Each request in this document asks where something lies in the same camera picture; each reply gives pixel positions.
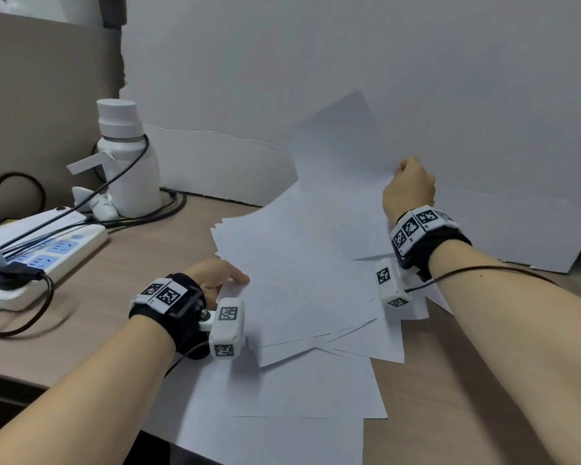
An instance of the black wrist strap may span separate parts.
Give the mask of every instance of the black wrist strap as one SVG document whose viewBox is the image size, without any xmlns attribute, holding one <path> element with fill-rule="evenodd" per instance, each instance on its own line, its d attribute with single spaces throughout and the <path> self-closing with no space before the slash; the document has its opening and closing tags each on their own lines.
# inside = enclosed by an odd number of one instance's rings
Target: black wrist strap
<svg viewBox="0 0 581 465">
<path fill-rule="evenodd" d="M 468 245 L 472 245 L 464 234 L 456 228 L 441 227 L 429 231 L 424 237 L 416 242 L 409 251 L 407 256 L 411 256 L 413 265 L 419 269 L 418 275 L 420 279 L 428 281 L 432 278 L 431 272 L 428 269 L 428 261 L 441 243 L 447 240 L 460 240 Z"/>
<path fill-rule="evenodd" d="M 179 350 L 186 341 L 199 332 L 198 312 L 206 308 L 206 299 L 201 287 L 191 277 L 177 273 L 170 274 L 167 278 L 187 289 L 187 292 L 172 304 L 171 310 L 160 313 L 148 305 L 135 304 L 129 312 L 129 318 L 133 315 L 143 315 L 155 320 L 168 332 Z"/>
</svg>

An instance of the white plastic holder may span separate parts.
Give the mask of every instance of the white plastic holder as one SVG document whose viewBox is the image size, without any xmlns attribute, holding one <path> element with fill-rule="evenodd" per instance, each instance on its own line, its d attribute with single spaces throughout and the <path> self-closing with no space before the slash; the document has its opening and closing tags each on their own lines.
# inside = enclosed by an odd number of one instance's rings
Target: white plastic holder
<svg viewBox="0 0 581 465">
<path fill-rule="evenodd" d="M 412 269 L 402 269 L 395 258 L 383 258 L 375 265 L 379 298 L 384 305 L 399 308 L 407 305 L 413 299 L 404 291 L 404 279 L 413 273 Z"/>
<path fill-rule="evenodd" d="M 199 322 L 201 331 L 209 331 L 209 348 L 215 359 L 234 359 L 241 354 L 245 303 L 239 298 L 224 298 L 208 320 Z"/>
</svg>

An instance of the white bottle cap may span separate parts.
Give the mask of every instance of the white bottle cap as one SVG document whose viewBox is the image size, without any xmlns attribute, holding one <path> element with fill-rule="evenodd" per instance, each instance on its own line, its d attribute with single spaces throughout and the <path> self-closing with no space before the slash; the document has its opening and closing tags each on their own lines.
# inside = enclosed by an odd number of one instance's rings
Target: white bottle cap
<svg viewBox="0 0 581 465">
<path fill-rule="evenodd" d="M 123 99 L 100 99 L 99 130 L 111 139 L 132 139 L 144 135 L 136 103 Z"/>
</svg>

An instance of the white bottle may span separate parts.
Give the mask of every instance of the white bottle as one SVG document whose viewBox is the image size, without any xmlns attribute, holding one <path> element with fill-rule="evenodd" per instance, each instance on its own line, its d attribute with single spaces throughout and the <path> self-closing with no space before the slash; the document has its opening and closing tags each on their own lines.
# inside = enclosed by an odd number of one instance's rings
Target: white bottle
<svg viewBox="0 0 581 465">
<path fill-rule="evenodd" d="M 97 154 L 69 165 L 73 174 L 97 165 L 103 166 L 109 181 L 131 164 L 146 147 L 144 128 L 133 101 L 101 99 L 99 129 L 103 136 L 97 142 Z M 159 163 L 152 144 L 129 171 L 109 185 L 111 202 L 121 217 L 137 218 L 162 206 L 159 191 Z"/>
</svg>

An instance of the forearm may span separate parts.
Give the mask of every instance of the forearm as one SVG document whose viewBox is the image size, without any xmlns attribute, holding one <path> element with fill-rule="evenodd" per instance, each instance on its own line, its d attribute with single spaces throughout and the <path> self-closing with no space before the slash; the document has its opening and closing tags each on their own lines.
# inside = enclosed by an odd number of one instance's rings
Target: forearm
<svg viewBox="0 0 581 465">
<path fill-rule="evenodd" d="M 174 353 L 161 326 L 134 316 L 0 430 L 0 463 L 121 464 Z"/>
<path fill-rule="evenodd" d="M 460 241 L 431 256 L 434 277 L 502 265 Z M 547 282 L 479 270 L 439 283 L 458 322 L 550 452 L 581 463 L 581 298 Z"/>
</svg>

